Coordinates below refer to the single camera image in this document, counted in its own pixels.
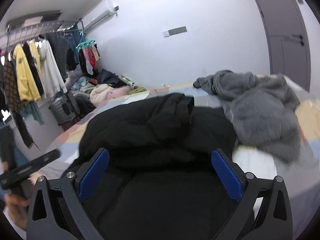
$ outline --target white coat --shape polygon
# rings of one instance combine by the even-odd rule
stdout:
[[[38,49],[41,63],[41,81],[46,96],[53,98],[61,90],[67,93],[66,86],[63,82],[56,60],[54,59],[49,41],[42,41],[42,47]]]

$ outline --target yellow hoodie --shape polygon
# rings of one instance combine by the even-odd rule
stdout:
[[[41,97],[32,76],[27,57],[20,44],[14,48],[13,58],[16,61],[17,85],[20,100],[38,101]]]

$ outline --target blue grip pad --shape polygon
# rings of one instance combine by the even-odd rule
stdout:
[[[91,194],[98,185],[106,167],[109,165],[109,160],[109,152],[103,150],[80,181],[78,197],[82,203],[85,199],[91,197]]]
[[[241,182],[217,150],[211,154],[211,164],[230,198],[239,203],[243,196]]]

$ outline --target gray fuzzy sweater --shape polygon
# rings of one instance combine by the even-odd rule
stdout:
[[[294,110],[300,102],[283,75],[259,78],[223,70],[198,78],[193,86],[219,96],[242,144],[286,162],[298,158],[300,132]]]

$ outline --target air conditioner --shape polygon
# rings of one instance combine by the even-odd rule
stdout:
[[[115,15],[115,13],[113,3],[110,0],[103,0],[91,12],[83,17],[82,22],[84,31],[87,32],[91,30],[97,23],[105,21],[109,17]]]

